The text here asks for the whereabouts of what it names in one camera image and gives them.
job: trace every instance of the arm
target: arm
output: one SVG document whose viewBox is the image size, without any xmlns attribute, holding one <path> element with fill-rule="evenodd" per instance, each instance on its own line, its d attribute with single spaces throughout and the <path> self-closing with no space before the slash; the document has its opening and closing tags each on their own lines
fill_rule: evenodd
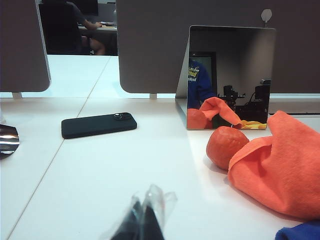
<svg viewBox="0 0 320 240">
<path fill-rule="evenodd" d="M 95 30 L 97 28 L 102 27 L 102 24 L 100 22 L 91 23 L 91 22 L 87 21 L 86 19 L 83 21 L 82 25 L 85 26 L 85 28 L 88 30 Z"/>
</svg>

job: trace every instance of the office chair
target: office chair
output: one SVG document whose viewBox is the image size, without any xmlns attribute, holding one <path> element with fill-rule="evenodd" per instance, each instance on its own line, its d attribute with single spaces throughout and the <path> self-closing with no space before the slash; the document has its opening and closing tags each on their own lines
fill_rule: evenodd
<svg viewBox="0 0 320 240">
<path fill-rule="evenodd" d="M 39 4 L 47 54 L 89 55 L 88 47 L 82 47 L 82 38 L 73 6 L 65 2 Z"/>
</svg>

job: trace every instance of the blue fabric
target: blue fabric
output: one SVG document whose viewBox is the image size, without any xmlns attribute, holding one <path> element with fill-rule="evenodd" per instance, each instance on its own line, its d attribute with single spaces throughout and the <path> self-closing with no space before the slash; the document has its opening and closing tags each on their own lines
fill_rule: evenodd
<svg viewBox="0 0 320 240">
<path fill-rule="evenodd" d="M 320 220 L 313 220 L 293 228 L 284 227 L 275 235 L 275 240 L 320 240 Z"/>
<path fill-rule="evenodd" d="M 206 68 L 199 62 L 189 60 L 187 108 L 199 109 L 201 102 L 216 97 Z"/>
</svg>

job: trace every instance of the black phone case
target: black phone case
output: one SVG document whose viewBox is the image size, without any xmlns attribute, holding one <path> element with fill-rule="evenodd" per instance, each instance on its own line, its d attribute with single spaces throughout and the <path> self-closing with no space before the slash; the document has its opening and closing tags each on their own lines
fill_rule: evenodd
<svg viewBox="0 0 320 240">
<path fill-rule="evenodd" d="M 61 122 L 61 134 L 64 139 L 115 133 L 136 128 L 137 123 L 128 112 L 71 118 Z"/>
</svg>

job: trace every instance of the clear plastic wrap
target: clear plastic wrap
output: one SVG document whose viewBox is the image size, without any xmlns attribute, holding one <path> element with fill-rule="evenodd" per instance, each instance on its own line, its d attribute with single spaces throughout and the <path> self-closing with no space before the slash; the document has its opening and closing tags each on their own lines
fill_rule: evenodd
<svg viewBox="0 0 320 240">
<path fill-rule="evenodd" d="M 152 184 L 145 194 L 143 204 L 132 198 L 121 224 L 108 240 L 164 240 L 165 223 L 173 211 L 177 197 L 174 192 L 164 194 Z"/>
</svg>

